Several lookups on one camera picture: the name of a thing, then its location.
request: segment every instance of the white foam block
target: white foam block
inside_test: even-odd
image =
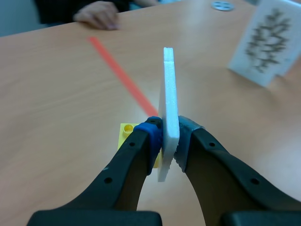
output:
[[[163,55],[164,75],[161,82],[158,113],[163,123],[163,145],[162,158],[159,158],[158,182],[165,181],[180,138],[173,48],[164,48]]]

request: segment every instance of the red tape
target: red tape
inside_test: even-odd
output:
[[[157,116],[158,112],[146,98],[146,96],[139,90],[138,86],[127,75],[127,73],[116,62],[108,50],[101,44],[96,37],[90,37],[90,42],[95,47],[99,55],[105,60],[107,65],[115,73],[116,77],[121,81],[124,87],[129,91],[133,98],[137,101],[144,112],[149,116]]]

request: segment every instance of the table surface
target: table surface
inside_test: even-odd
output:
[[[187,0],[122,13],[120,31],[73,23],[0,38],[0,225],[25,225],[34,211],[72,200],[116,153],[120,123],[147,118],[90,36],[155,107],[163,47],[173,47],[179,114],[301,200],[301,61],[267,89],[227,70],[255,9],[232,2],[232,12]],[[165,183],[156,173],[138,209],[159,212],[167,226],[205,225],[180,168],[173,162]]]

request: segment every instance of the printed pattern card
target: printed pattern card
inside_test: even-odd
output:
[[[261,0],[229,69],[267,86],[301,46],[301,4]]]

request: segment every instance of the hand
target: hand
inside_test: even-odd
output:
[[[116,30],[118,28],[118,10],[112,2],[93,2],[74,15],[73,20],[84,22],[101,30]]]

